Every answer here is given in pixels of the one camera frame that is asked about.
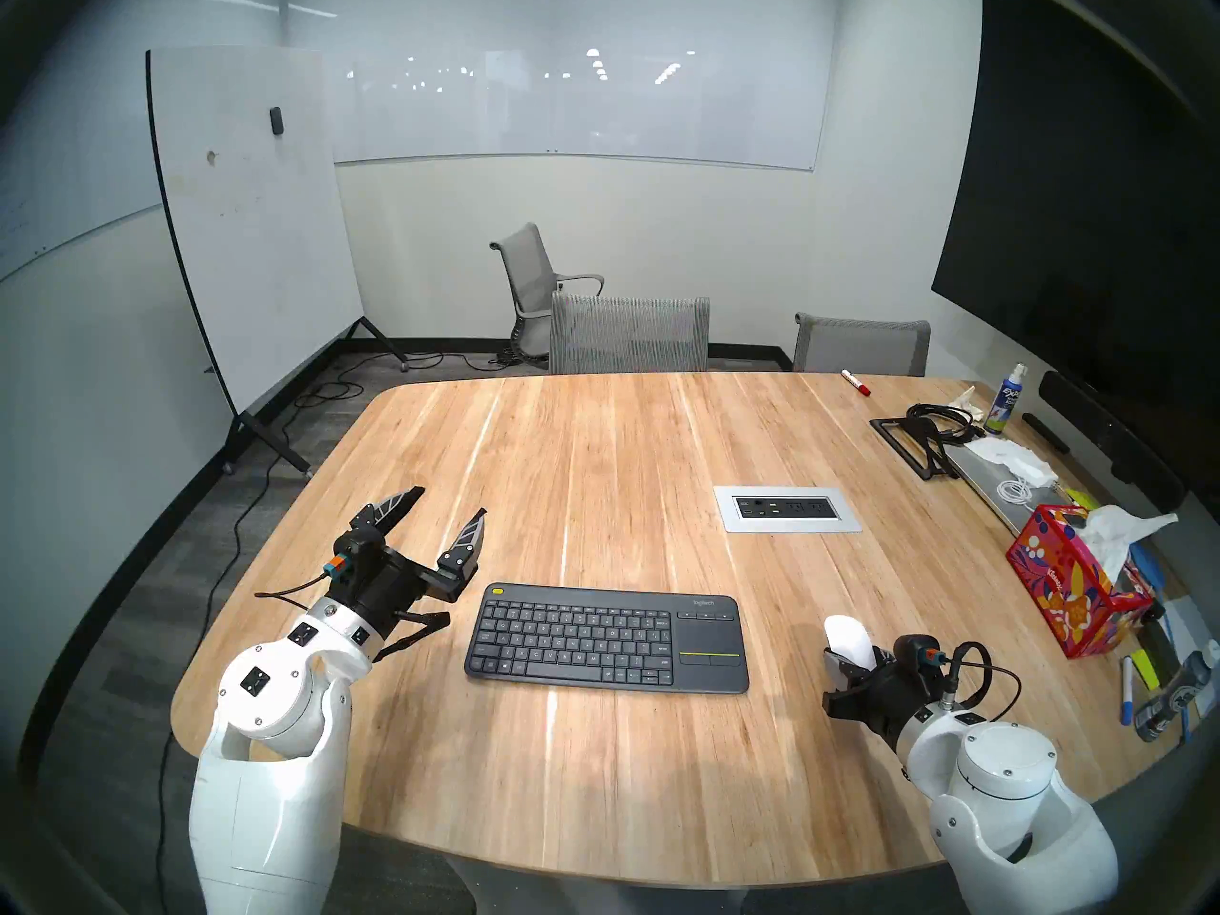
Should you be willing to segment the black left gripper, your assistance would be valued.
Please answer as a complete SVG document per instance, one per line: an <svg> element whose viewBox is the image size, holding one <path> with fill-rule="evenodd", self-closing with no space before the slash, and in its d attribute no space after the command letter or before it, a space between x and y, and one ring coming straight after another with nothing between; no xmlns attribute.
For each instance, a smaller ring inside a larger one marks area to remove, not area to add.
<svg viewBox="0 0 1220 915"><path fill-rule="evenodd" d="M456 540L426 569L386 545L390 533L425 494L423 486L367 504L349 522L350 531L333 544L325 565L325 623L356 645L370 662L404 651L448 628L449 612L418 614L414 603L426 595L454 603L478 571L486 533L486 509L464 525Z"/></svg>

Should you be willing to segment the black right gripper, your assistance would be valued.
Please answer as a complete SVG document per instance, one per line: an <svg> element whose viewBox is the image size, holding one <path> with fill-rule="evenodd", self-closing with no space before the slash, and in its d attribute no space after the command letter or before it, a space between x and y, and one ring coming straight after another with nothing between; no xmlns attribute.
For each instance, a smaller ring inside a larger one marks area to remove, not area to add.
<svg viewBox="0 0 1220 915"><path fill-rule="evenodd" d="M892 651L874 645L872 653L872 681L824 692L822 709L833 720L867 725L898 753L911 719L927 712L944 692L946 655L939 639L931 634L904 634L895 639Z"/></svg>

